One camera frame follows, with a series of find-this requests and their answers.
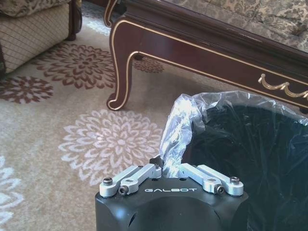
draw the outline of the clear plastic bag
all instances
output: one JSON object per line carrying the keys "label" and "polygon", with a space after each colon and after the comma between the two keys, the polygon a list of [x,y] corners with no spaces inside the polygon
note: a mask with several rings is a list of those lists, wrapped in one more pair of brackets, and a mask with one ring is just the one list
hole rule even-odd
{"label": "clear plastic bag", "polygon": [[308,230],[308,119],[284,105],[242,91],[183,94],[160,155],[166,177],[176,177],[183,156],[240,177],[250,196],[248,229]]}

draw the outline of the black trash bin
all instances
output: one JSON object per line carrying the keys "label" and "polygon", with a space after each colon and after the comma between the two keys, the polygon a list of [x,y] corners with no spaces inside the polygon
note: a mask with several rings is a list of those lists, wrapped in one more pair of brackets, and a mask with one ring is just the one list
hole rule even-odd
{"label": "black trash bin", "polygon": [[182,161],[239,177],[250,197],[247,230],[308,231],[308,120],[275,101],[240,91],[182,95],[161,155],[169,176]]}

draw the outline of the floor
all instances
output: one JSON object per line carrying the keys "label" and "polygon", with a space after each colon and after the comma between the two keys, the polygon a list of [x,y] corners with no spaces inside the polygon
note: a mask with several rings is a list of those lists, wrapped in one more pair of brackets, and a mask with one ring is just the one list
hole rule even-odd
{"label": "floor", "polygon": [[95,230],[102,179],[158,154],[177,97],[238,90],[144,59],[133,63],[126,107],[109,111],[115,85],[110,29],[102,8],[84,2],[82,10],[76,41],[51,48],[0,82],[0,231]]}

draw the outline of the glass tabletop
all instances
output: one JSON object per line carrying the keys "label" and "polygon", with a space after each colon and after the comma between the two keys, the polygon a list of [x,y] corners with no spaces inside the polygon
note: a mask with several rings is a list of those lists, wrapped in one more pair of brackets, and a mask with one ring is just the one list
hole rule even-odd
{"label": "glass tabletop", "polygon": [[308,52],[306,0],[165,0]]}

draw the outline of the patterned rug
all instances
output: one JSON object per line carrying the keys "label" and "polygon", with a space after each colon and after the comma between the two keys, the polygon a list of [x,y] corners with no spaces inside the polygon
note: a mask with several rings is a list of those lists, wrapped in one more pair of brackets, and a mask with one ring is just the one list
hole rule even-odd
{"label": "patterned rug", "polygon": [[96,230],[100,182],[158,154],[181,93],[238,90],[145,58],[133,63],[126,107],[109,111],[110,29],[103,8],[84,2],[83,15],[76,41],[0,82],[0,231]]}

